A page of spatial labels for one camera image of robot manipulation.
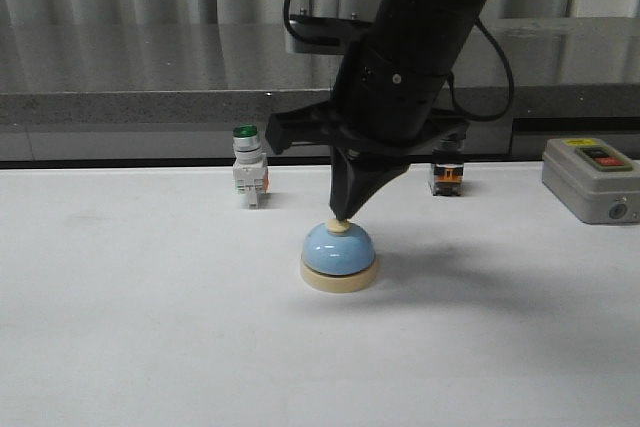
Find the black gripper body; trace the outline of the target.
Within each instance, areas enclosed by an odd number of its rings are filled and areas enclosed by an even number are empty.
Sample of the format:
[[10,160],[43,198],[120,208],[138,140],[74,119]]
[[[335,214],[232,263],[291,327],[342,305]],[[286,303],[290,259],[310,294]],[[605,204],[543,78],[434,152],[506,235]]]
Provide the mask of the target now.
[[468,122],[436,108],[465,41],[409,41],[391,46],[369,36],[343,58],[328,100],[270,116],[266,139],[281,154],[300,144],[325,145],[334,166],[382,167],[445,138]]

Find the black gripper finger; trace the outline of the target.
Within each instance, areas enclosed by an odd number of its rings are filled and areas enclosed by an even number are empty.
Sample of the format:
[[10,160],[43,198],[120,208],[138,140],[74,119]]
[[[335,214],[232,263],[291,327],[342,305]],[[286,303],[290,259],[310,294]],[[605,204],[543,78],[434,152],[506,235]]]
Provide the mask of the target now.
[[403,175],[410,164],[402,160],[377,163],[370,160],[347,162],[344,218],[351,219],[386,184]]
[[354,197],[353,162],[344,149],[331,148],[331,191],[329,206],[340,221],[353,216]]

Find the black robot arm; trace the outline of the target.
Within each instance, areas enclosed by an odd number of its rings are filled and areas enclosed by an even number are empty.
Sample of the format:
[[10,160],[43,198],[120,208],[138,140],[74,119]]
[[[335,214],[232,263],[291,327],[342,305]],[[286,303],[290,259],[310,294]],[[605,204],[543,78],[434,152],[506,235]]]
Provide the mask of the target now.
[[372,22],[283,13],[286,31],[319,53],[343,60],[328,100],[269,118],[275,153],[295,145],[331,150],[330,207],[351,219],[414,153],[458,162],[471,122],[480,115],[436,107],[452,86],[454,63],[486,0],[382,0]]

